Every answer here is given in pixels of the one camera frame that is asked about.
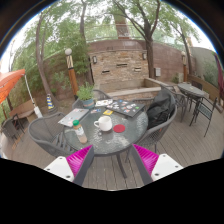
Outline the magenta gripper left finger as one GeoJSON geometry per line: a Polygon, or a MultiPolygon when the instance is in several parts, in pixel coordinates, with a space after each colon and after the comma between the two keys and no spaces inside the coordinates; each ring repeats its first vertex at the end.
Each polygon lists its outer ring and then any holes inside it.
{"type": "Polygon", "coordinates": [[[92,145],[87,146],[66,158],[68,165],[74,175],[73,182],[81,186],[84,182],[88,168],[94,158],[94,148],[92,145]]]}

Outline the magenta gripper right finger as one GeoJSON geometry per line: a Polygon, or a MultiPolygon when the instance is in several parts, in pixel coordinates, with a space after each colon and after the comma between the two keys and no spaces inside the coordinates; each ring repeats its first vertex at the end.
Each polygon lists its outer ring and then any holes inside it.
{"type": "Polygon", "coordinates": [[[153,182],[151,174],[158,161],[159,155],[136,144],[131,148],[132,156],[136,162],[142,181],[145,185],[153,182]]]}

